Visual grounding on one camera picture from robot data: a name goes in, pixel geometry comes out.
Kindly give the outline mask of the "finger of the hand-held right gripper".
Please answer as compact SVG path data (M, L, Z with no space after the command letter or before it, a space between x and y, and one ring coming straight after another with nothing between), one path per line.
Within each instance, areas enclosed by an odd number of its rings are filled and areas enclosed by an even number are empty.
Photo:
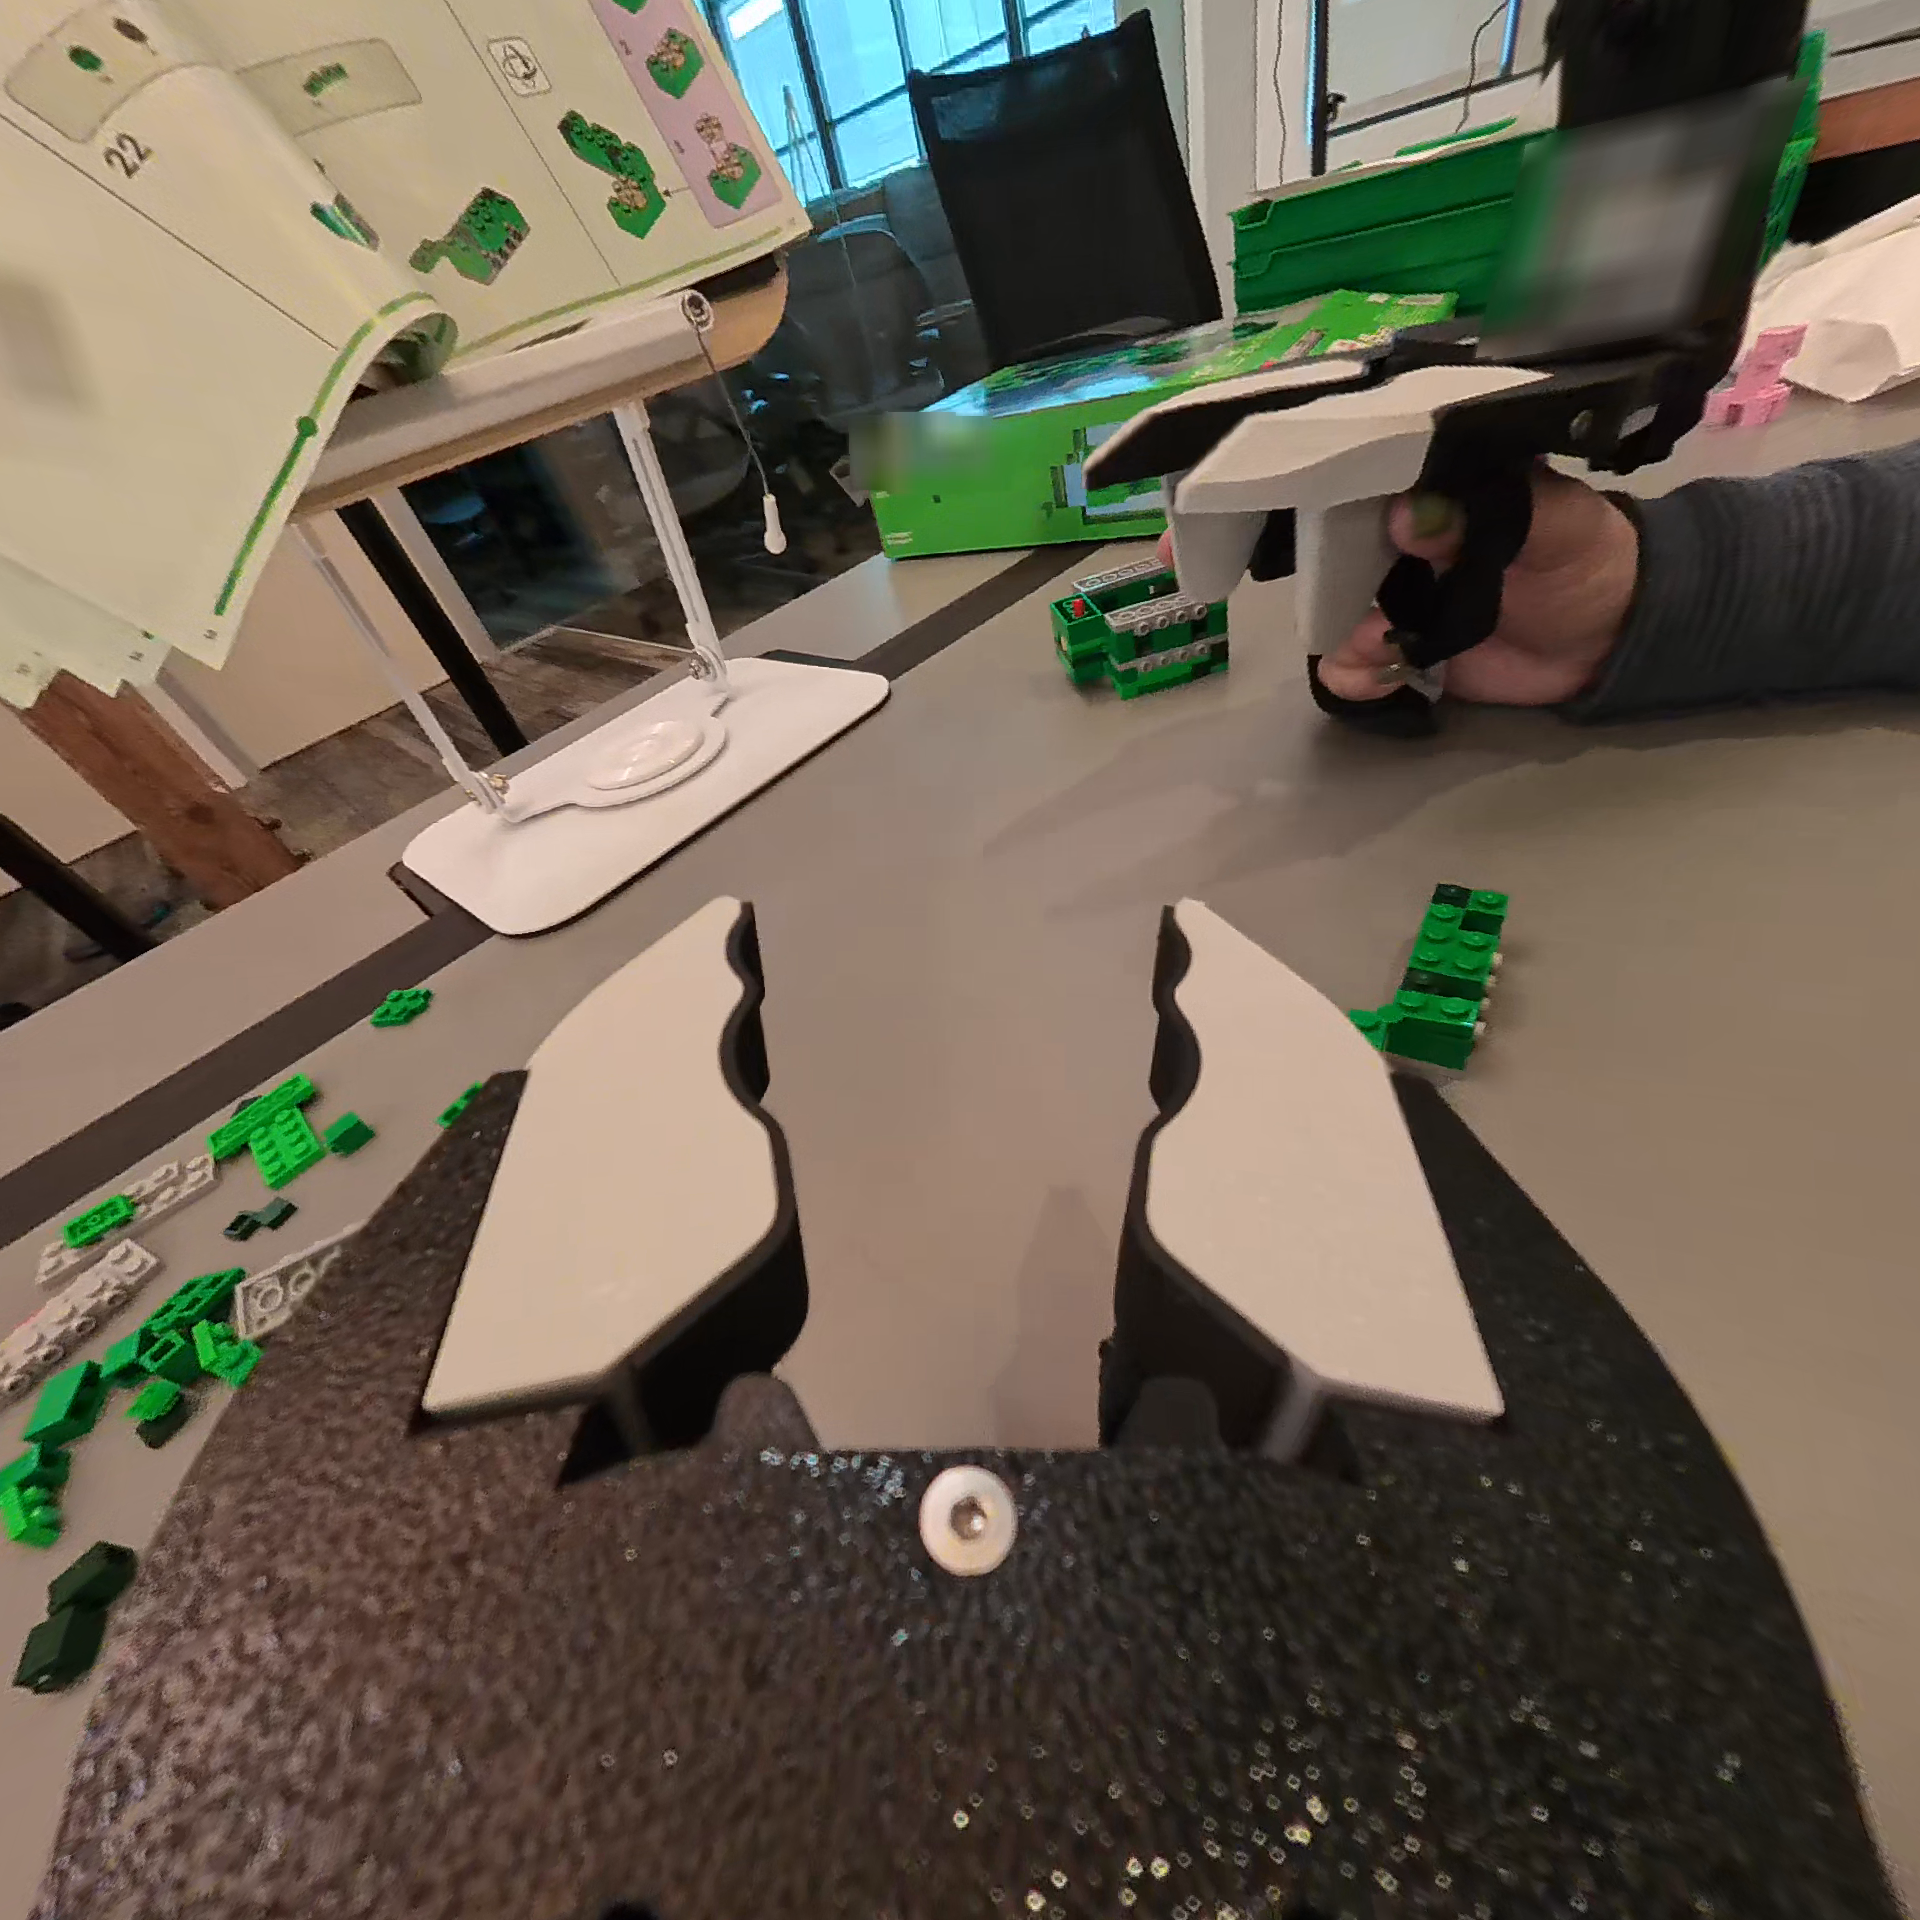
M1295 411L1242 416L1171 483L1178 587L1195 600L1227 600L1252 569L1270 514L1295 523L1304 587L1348 576L1355 562L1340 548L1379 552L1385 504L1422 472L1429 426L1429 406L1348 411L1318 399Z
M1392 335L1366 354L1304 359L1278 371L1215 380L1119 420L1082 475L1091 490L1195 469L1241 420L1332 406L1332 416L1435 411L1544 380L1537 365L1481 359L1470 335Z

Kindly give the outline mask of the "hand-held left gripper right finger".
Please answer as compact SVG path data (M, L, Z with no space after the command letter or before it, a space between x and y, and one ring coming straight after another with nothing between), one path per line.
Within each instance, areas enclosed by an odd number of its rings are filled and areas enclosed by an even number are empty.
M1155 1113L1105 1340L1105 1447L1304 1460L1332 1413L1508 1413L1379 1054L1195 897L1161 906Z

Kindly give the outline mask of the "white book stand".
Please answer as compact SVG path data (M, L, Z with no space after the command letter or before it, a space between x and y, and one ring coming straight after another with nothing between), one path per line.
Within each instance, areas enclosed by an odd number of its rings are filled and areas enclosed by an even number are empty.
M613 318L359 399L297 504L302 548L459 792L459 804L403 847L401 871L499 936L537 936L586 914L892 698L892 681L871 670L729 662L726 655L644 409L669 371L720 371L711 333L707 294L673 289ZM546 749L520 776L477 772L306 519L372 506L382 479L486 457L492 436L522 444L597 411L613 416L659 541L686 618L686 677Z

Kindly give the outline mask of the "pile of loose bricks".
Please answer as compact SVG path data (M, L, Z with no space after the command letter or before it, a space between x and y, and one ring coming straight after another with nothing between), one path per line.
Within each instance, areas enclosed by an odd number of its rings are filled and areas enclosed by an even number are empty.
M196 1157L148 1165L127 1188L71 1211L39 1251L33 1281L47 1298L3 1333L0 1390L28 1399L28 1427L0 1470L3 1540L53 1549L65 1534L71 1447L96 1434L115 1398L141 1447L168 1447L200 1403L200 1387L242 1387L259 1368L259 1340L325 1281L354 1228L325 1233L254 1273L242 1264L181 1281L141 1304L161 1273L146 1228L222 1188L227 1169L250 1165L264 1198L240 1207L222 1239L242 1247L295 1219L297 1174L354 1157L375 1139L372 1119L346 1109L316 1119L319 1087L295 1071L242 1099Z

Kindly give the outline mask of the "green cardboard box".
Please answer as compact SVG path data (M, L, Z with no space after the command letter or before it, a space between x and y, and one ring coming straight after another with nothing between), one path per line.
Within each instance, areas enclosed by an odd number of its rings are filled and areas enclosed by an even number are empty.
M921 411L858 420L853 479L871 492L892 557L1157 537L1157 475L1106 490L1086 479L1086 460L1123 420L1157 399L1373 348L1457 312L1457 294L1339 289L1274 313L1007 365Z

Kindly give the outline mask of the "white paper sheet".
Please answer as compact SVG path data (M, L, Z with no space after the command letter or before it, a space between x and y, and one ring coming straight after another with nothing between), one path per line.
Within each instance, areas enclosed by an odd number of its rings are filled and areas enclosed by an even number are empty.
M1789 382L1860 406L1920 376L1920 194L1841 231L1789 242L1755 284L1746 348L1806 327Z

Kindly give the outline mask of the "green and grey brick structure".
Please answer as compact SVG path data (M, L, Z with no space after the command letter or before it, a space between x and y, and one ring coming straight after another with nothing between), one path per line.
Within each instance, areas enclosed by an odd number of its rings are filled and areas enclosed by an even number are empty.
M1119 702L1232 662L1232 606L1187 594L1155 552L1075 577L1048 627L1070 686L1106 686Z

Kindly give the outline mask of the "small green brick assembly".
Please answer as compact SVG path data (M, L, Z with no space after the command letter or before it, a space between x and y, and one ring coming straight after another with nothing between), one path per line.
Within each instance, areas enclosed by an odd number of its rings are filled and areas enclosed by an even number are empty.
M1348 1026L1390 1060L1470 1068L1502 975L1502 931L1502 890L1439 883L1406 947L1395 993L1376 1007L1348 1007Z

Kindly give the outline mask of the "black office chair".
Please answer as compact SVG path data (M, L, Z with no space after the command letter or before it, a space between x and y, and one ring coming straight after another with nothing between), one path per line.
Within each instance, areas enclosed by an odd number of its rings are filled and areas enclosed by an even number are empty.
M1150 12L992 66L910 66L907 100L973 305L958 333L927 312L945 390L1224 318Z

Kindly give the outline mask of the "pink brick figure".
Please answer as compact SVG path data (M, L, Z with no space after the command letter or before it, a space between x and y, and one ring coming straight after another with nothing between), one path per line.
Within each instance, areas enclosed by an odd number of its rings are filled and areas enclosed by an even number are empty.
M1806 346L1806 324L1761 327L1742 363L1707 390L1707 431L1768 426L1789 406L1789 365Z

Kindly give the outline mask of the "black table leg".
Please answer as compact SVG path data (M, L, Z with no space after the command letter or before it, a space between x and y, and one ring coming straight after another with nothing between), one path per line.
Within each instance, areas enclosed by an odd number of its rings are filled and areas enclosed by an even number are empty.
M472 722L486 734L486 739L509 758L530 749L530 734L520 728L516 709L501 702L499 686L481 670L481 655L470 647L458 618L445 610L427 576L418 569L415 552L388 523L388 514L362 496L337 512L349 541L362 548L379 581L392 590L398 610L409 618L427 651L437 661L445 681L458 690L458 698L470 708Z

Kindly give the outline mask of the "person's right hand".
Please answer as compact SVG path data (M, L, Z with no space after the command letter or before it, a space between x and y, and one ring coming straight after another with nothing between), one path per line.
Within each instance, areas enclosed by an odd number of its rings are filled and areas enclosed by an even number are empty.
M1641 528L1591 483L1550 469L1527 472L1527 541L1502 576L1501 627L1439 670L1439 693L1470 708L1560 708L1587 690L1610 661L1641 581ZM1324 714L1422 734L1435 702L1406 686L1392 627L1379 610L1332 651L1307 661Z

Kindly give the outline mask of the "window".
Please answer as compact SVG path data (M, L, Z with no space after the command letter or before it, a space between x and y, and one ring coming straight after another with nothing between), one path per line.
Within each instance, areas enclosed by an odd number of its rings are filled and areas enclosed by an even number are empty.
M923 157L907 74L973 74L1146 12L1174 127L1187 111L1183 4L1134 0L707 0L731 74L803 201L877 181Z

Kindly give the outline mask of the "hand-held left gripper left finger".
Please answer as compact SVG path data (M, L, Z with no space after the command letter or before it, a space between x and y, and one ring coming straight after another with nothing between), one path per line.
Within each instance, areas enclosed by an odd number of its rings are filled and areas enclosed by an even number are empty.
M767 1094L757 914L711 897L531 1053L422 1416L576 1403L627 1453L707 1442L808 1314Z

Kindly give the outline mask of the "person's right forearm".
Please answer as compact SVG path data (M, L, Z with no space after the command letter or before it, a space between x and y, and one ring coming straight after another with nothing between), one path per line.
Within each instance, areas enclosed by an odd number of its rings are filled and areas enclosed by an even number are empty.
M1560 708L1567 718L1920 690L1916 444L1617 506L1641 576L1610 655Z

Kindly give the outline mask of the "stack of green trays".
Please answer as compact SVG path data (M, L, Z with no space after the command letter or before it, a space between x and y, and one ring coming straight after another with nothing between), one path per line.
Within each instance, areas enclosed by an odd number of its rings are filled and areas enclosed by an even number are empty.
M1453 297L1453 313L1501 300L1512 232L1544 242L1550 213L1573 213L1574 145L1599 157L1676 164L1682 202L1705 207L1710 157L1739 157L1730 207L1759 238L1755 267L1789 232L1817 122L1821 34L1808 4L1307 4L1307 85L1295 127L1307 157L1328 141L1461 108L1457 122L1390 157L1292 177L1232 213L1235 312L1274 313L1324 294Z

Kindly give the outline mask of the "grey desk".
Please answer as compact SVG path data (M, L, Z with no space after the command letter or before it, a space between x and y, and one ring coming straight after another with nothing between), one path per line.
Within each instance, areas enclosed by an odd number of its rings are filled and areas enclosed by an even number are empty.
M427 921L392 862L432 802L3 1036L3 1326L33 1251L211 1109L310 1068L372 1150L297 1184L302 1247L418 1165L632 954L757 906L773 1108L826 1442L1078 1447L1150 1119L1157 912L1200 897L1332 1004L1376 1004L1435 883L1512 893L1492 1037L1446 1099L1661 1343L1806 1608L1916 1906L1916 708L1630 728L1328 728L1292 581L1235 590L1227 677L1110 708L1042 606L597 914Z

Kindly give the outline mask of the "wooden beam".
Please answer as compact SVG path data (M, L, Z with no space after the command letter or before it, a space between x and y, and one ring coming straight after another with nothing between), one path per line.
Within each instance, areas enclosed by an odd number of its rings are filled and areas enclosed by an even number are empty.
M102 693L55 673L22 722L122 812L203 906L227 912L302 870L133 686Z

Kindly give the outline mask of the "building instruction booklet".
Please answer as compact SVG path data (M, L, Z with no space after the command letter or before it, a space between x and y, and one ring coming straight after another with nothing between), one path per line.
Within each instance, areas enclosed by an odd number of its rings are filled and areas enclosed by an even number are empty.
M803 232L695 4L3 4L3 702L227 662L354 390Z

